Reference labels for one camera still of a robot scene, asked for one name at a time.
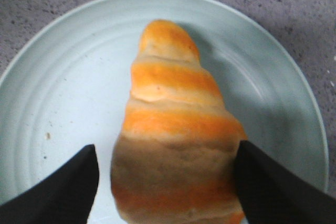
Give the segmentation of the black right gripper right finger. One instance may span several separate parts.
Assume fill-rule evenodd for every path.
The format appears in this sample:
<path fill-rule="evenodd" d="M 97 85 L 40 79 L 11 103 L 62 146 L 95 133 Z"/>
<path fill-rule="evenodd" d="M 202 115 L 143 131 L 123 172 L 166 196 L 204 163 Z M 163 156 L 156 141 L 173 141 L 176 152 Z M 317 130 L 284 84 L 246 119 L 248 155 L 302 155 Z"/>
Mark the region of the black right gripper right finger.
<path fill-rule="evenodd" d="M 335 199 L 250 141 L 239 144 L 234 180 L 248 223 L 335 223 Z"/>

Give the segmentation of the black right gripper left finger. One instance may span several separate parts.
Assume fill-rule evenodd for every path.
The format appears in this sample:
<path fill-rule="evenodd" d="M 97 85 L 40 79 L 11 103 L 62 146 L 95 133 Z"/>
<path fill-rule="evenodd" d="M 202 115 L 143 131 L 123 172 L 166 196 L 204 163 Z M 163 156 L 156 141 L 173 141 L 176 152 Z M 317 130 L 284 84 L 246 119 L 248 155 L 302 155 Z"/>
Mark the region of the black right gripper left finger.
<path fill-rule="evenodd" d="M 87 223 L 99 184 L 93 144 L 62 167 L 1 205 L 1 223 Z"/>

